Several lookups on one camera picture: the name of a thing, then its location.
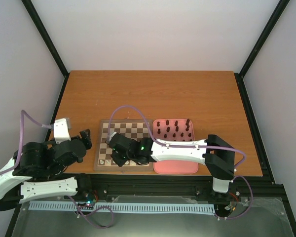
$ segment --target white wall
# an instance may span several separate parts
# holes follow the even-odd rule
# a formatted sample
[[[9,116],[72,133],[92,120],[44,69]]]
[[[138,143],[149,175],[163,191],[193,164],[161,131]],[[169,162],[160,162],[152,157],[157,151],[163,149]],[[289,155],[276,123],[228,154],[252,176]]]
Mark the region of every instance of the white wall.
[[[0,168],[18,148],[19,113],[49,123],[63,77],[22,2],[0,1]],[[46,131],[26,120],[25,142]],[[0,237],[12,211],[0,212]]]
[[[240,71],[278,0],[33,0],[68,70]]]
[[[245,76],[276,182],[296,218],[296,0],[291,1]]]

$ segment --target orange wooden tabletop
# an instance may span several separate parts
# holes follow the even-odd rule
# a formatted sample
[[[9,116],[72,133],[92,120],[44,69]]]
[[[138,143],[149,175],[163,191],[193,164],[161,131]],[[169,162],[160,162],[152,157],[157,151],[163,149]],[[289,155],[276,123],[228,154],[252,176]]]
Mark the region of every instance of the orange wooden tabletop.
[[[70,118],[71,136],[89,128],[93,147],[83,163],[71,165],[66,172],[120,174],[94,171],[93,164],[100,120],[109,119],[114,109],[125,104],[136,106],[148,119],[189,118],[196,140],[216,134],[247,154],[235,174],[262,176],[235,77],[229,71],[71,71],[57,119]],[[141,119],[129,108],[114,117],[125,118]],[[236,162],[241,157],[236,154]],[[199,165],[194,175],[210,173],[206,166]]]

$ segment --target chessboard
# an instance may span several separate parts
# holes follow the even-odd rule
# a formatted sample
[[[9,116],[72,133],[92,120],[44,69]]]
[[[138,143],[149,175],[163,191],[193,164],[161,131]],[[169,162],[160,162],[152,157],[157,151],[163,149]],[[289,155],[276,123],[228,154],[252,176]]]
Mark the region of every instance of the chessboard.
[[[147,119],[150,129],[152,129],[152,120]],[[113,161],[112,149],[106,144],[108,135],[109,120],[101,120],[99,126],[98,143],[96,146],[94,170],[96,171],[152,171],[153,163],[147,165],[138,165],[129,160],[122,167]],[[118,132],[128,138],[140,140],[144,137],[150,137],[148,128],[142,119],[114,119],[111,122],[110,132]]]

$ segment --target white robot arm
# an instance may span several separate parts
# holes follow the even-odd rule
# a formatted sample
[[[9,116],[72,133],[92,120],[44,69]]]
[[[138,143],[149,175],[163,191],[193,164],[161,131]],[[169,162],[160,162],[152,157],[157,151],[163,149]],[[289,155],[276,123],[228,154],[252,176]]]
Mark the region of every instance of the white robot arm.
[[[151,138],[143,138],[140,142],[129,139],[119,133],[112,133],[108,139],[112,148],[112,158],[118,166],[127,160],[139,164],[164,160],[184,160],[206,165],[213,176],[213,190],[227,193],[229,183],[233,179],[235,152],[226,150],[210,150],[203,146],[229,147],[228,143],[216,135],[209,135],[205,140],[191,142],[170,142]]]
[[[92,147],[90,130],[80,132],[81,137],[70,137],[69,129],[68,118],[56,120],[53,124],[53,140],[27,143],[23,146],[18,166],[3,172],[15,165],[16,152],[0,170],[0,211],[38,198],[74,196],[81,191],[79,186],[82,182],[88,183],[86,175],[82,175],[80,180],[72,177],[52,181],[69,165],[82,162],[86,150]]]

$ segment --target black metal frame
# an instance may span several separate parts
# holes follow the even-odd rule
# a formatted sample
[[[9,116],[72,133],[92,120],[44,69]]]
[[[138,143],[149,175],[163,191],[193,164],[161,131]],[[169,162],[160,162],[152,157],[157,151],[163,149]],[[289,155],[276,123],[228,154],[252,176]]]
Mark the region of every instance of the black metal frame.
[[[289,1],[290,0],[279,0],[274,12],[268,20],[257,43],[253,47],[243,68],[241,69],[240,73],[235,73],[234,75],[263,173],[262,177],[247,177],[247,179],[250,182],[255,197],[280,197],[282,199],[293,233],[296,236],[296,222],[291,210],[291,206],[288,202],[284,186],[275,184],[270,164],[257,126],[257,122],[243,81],[244,76],[246,75],[247,71],[249,70],[254,59],[256,58],[257,54],[259,53],[260,49],[262,48],[264,42],[271,33],[281,14],[285,10]],[[24,4],[34,24],[36,25],[37,30],[41,34],[60,71],[64,75],[64,82],[61,93],[59,95],[51,120],[51,123],[53,123],[56,118],[67,81],[69,79],[69,73],[65,65],[63,64],[51,38],[49,37],[46,28],[40,20],[40,17],[36,12],[31,0],[22,0],[22,3]],[[47,133],[46,140],[49,139],[49,136],[50,132]],[[209,176],[159,175],[145,177],[138,175],[119,175],[118,177],[116,177],[115,175],[92,174],[91,179],[94,188],[98,190],[100,199],[107,199],[108,197],[113,197],[114,195],[118,196],[134,194],[147,196],[195,196],[197,190],[201,189],[202,187],[208,186],[212,181],[212,178]],[[249,195],[248,187],[244,181],[237,180],[234,182],[233,185],[237,186],[237,189],[242,195]],[[9,228],[5,235],[6,237],[10,237],[12,235],[19,211],[20,206],[14,211]]]

